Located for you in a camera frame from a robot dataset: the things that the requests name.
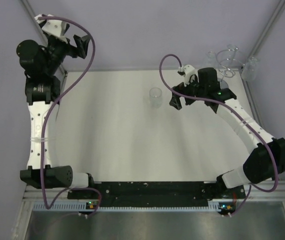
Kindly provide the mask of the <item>clear patterned wine glass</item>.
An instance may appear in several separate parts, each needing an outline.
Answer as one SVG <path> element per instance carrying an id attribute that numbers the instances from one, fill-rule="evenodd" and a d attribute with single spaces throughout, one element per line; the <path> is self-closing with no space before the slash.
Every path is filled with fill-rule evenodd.
<path id="1" fill-rule="evenodd" d="M 163 103 L 163 92 L 158 87 L 149 90 L 149 104 L 151 108 L 160 108 Z"/>

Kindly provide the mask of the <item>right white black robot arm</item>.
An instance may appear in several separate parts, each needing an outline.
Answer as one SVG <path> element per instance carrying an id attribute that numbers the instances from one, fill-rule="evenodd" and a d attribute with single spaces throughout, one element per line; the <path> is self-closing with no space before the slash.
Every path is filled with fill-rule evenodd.
<path id="1" fill-rule="evenodd" d="M 249 153 L 242 166 L 217 177 L 216 193 L 227 198 L 240 185 L 278 179 L 278 175 L 285 171 L 285 139 L 275 138 L 265 131 L 245 111 L 237 96 L 222 86 L 214 68 L 195 70 L 191 65 L 184 65 L 177 72 L 184 80 L 172 87 L 170 106 L 180 110 L 181 97 L 184 97 L 187 106 L 197 99 L 204 99 L 205 105 L 225 120 Z"/>

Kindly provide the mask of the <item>chrome wine glass rack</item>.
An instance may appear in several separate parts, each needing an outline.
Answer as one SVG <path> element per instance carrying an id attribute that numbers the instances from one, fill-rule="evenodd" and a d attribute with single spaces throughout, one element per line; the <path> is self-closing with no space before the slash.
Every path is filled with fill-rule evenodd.
<path id="1" fill-rule="evenodd" d="M 227 79 L 231 79 L 236 75 L 236 72 L 241 70 L 244 66 L 243 54 L 238 50 L 234 58 L 228 58 L 227 47 L 216 54 L 216 61 L 218 64 L 218 72 L 220 76 L 218 81 L 221 89 L 229 88 Z"/>

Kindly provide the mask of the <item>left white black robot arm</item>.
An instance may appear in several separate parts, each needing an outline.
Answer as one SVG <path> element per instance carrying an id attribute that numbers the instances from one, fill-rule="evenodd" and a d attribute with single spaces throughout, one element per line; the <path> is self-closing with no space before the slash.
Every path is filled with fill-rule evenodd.
<path id="1" fill-rule="evenodd" d="M 26 76 L 25 96 L 30 115 L 30 154 L 20 180 L 36 189 L 78 188 L 84 198 L 95 195 L 96 186 L 88 173 L 61 165 L 56 154 L 56 121 L 61 101 L 61 82 L 55 73 L 65 57 L 85 59 L 90 37 L 74 35 L 69 40 L 48 36 L 47 46 L 27 39 L 16 54 Z"/>

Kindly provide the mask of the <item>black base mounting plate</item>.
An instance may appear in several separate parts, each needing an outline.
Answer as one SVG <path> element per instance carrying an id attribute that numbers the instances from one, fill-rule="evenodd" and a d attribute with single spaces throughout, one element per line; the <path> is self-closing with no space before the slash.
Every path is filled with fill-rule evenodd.
<path id="1" fill-rule="evenodd" d="M 225 188 L 216 182 L 203 181 L 103 181 L 95 183 L 94 189 L 101 193 L 104 207 L 190 207 L 204 204 L 216 197 L 245 198 L 243 186 Z"/>

